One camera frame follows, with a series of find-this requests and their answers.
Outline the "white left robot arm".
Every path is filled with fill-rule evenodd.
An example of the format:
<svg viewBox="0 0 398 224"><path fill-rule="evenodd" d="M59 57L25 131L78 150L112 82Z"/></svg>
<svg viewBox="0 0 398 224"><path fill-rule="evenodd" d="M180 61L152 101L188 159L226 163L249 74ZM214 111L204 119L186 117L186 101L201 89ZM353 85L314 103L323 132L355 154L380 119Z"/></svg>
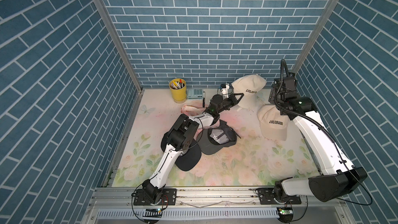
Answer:
<svg viewBox="0 0 398 224"><path fill-rule="evenodd" d="M233 128L220 120L220 113L237 105L243 93L216 94L209 106L199 115L181 114L171 129L164 134L161 148L164 155L154 174L142 183L145 200L157 204L174 165L182 171L194 168L202 153L212 155L233 146L240 137Z"/></svg>

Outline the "black baseball cap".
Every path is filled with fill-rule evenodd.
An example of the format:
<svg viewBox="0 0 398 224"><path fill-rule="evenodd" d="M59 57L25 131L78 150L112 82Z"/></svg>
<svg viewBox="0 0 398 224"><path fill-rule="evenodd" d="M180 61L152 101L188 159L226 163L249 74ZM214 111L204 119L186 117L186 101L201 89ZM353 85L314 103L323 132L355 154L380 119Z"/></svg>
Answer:
<svg viewBox="0 0 398 224"><path fill-rule="evenodd" d="M179 150L174 147L167 139L168 133L165 133L161 141L161 149L164 152L164 157L161 159L161 171L171 169L176 165L182 171L189 171L193 169L201 159L202 152L198 142L193 139L188 149Z"/></svg>

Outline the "cream white baseball cap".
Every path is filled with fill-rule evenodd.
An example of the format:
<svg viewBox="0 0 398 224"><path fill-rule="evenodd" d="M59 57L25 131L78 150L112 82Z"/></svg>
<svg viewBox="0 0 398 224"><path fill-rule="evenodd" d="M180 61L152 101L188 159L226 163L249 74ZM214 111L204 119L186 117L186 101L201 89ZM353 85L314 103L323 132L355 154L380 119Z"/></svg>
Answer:
<svg viewBox="0 0 398 224"><path fill-rule="evenodd" d="M243 93L244 96L238 106L245 109L253 109L256 106L257 93L266 85L266 80L257 75L247 75L232 83L234 93Z"/></svg>

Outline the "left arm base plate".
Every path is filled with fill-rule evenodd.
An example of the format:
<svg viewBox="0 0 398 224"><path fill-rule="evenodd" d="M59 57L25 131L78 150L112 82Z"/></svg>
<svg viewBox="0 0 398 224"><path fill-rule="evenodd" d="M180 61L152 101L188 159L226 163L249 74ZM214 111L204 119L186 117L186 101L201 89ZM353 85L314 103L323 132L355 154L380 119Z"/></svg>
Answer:
<svg viewBox="0 0 398 224"><path fill-rule="evenodd" d="M144 206L144 205L175 205L177 197L176 188L164 188L157 190L152 193L147 193L143 189L138 189L132 193L133 205Z"/></svg>

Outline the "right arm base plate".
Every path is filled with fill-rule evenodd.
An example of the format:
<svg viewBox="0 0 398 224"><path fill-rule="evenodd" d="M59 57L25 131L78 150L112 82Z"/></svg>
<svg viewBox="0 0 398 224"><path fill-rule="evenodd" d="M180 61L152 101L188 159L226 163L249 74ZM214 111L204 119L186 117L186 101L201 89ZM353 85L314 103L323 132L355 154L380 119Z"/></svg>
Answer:
<svg viewBox="0 0 398 224"><path fill-rule="evenodd" d="M257 188L255 193L261 205L299 205L302 203L299 196L288 196L278 188Z"/></svg>

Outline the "yellow pen holder cup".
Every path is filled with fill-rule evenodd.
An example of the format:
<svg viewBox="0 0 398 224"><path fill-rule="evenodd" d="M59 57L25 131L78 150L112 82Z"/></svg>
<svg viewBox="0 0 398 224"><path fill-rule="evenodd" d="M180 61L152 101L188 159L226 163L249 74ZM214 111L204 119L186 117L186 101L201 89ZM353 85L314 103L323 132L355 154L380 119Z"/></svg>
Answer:
<svg viewBox="0 0 398 224"><path fill-rule="evenodd" d="M184 79L175 78L171 80L169 87L174 102L180 104L187 100L187 84Z"/></svg>

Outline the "beige Colorado baseball cap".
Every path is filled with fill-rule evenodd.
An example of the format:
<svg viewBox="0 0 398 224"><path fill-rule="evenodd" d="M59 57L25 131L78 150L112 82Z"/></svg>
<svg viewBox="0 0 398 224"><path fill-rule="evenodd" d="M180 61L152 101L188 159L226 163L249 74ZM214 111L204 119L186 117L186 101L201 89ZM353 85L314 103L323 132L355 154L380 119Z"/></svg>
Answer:
<svg viewBox="0 0 398 224"><path fill-rule="evenodd" d="M287 139L288 116L281 115L274 105L263 105L257 112L260 130L270 140L285 141Z"/></svg>

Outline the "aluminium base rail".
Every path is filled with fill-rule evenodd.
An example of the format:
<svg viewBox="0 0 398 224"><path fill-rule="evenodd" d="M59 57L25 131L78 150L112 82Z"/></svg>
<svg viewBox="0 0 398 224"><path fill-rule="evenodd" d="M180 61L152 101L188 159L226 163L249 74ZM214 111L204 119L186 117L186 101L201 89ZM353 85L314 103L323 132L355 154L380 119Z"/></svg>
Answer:
<svg viewBox="0 0 398 224"><path fill-rule="evenodd" d="M294 197L279 204L258 187L177 187L158 206L138 205L133 188L96 188L84 224L353 224L347 204Z"/></svg>

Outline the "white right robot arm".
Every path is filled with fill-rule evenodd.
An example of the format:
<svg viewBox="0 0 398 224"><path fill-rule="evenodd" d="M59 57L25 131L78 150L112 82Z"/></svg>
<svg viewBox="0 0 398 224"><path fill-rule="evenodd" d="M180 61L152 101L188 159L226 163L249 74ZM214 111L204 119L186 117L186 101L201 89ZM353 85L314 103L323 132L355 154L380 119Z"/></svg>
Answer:
<svg viewBox="0 0 398 224"><path fill-rule="evenodd" d="M299 128L320 174L277 181L275 200L285 203L293 196L313 196L327 202L353 192L362 186L367 172L342 152L323 125L315 103L309 97L300 96L296 86L295 74L288 70L286 61L281 60L280 78L274 80L268 101Z"/></svg>

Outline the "pink baseball cap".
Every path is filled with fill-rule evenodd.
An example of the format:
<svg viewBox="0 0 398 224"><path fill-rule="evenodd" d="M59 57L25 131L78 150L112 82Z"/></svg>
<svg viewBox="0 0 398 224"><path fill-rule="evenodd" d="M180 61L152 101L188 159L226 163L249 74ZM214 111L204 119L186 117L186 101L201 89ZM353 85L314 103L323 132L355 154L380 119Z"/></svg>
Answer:
<svg viewBox="0 0 398 224"><path fill-rule="evenodd" d="M184 105L181 108L181 113L187 115L190 118L205 118L208 117L209 114L205 112L206 108L195 107L190 105Z"/></svg>

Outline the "grey baseball cap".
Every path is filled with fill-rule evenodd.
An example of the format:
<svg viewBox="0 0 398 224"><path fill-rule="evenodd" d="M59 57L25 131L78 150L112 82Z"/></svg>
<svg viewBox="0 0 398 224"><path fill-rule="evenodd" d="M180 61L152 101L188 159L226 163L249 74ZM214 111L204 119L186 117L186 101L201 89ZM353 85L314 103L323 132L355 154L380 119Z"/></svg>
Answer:
<svg viewBox="0 0 398 224"><path fill-rule="evenodd" d="M234 146L240 136L226 121L221 120L217 127L202 130L198 135L198 145L202 153L213 155L223 148Z"/></svg>

